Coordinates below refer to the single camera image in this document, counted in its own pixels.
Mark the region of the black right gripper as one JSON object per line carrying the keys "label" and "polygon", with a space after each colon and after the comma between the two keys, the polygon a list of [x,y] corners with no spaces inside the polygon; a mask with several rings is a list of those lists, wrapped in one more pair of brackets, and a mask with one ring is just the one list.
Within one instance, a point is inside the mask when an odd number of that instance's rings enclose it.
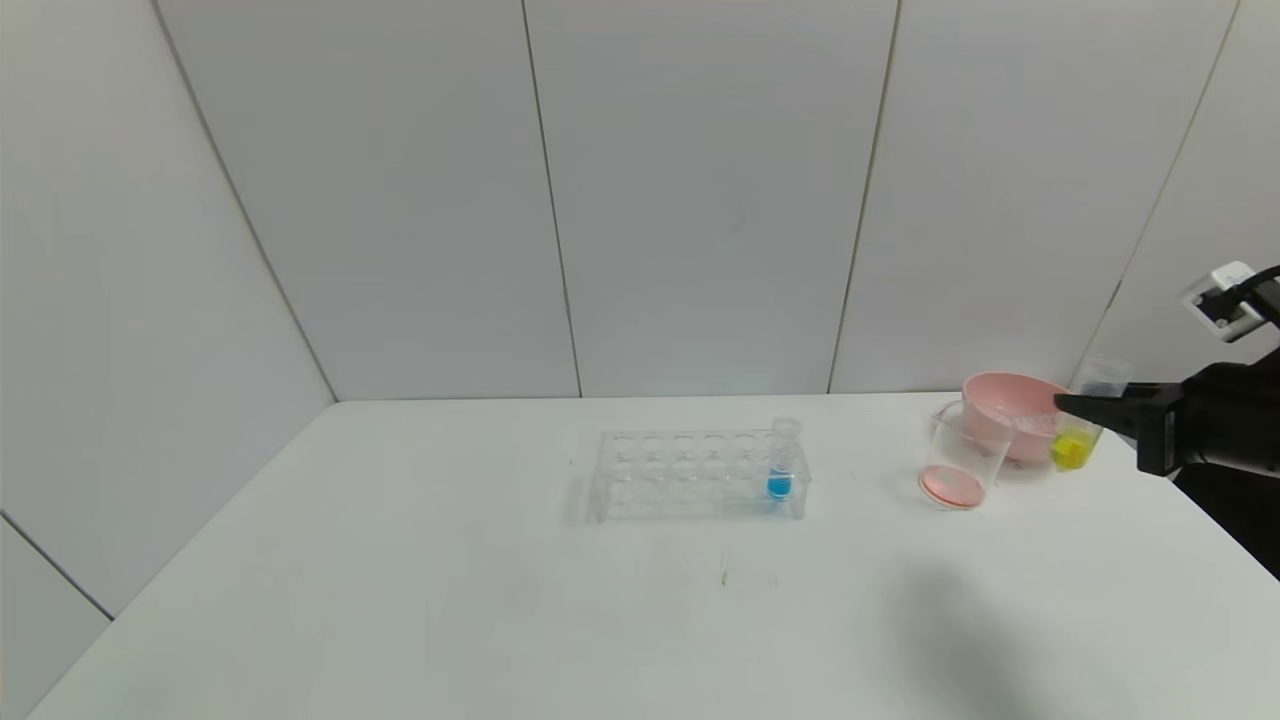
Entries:
{"label": "black right gripper", "polygon": [[1059,393],[1053,406],[1138,437],[1138,469],[1148,474],[1206,464],[1277,477],[1276,366],[1216,363],[1176,386],[1129,384],[1119,396]]}

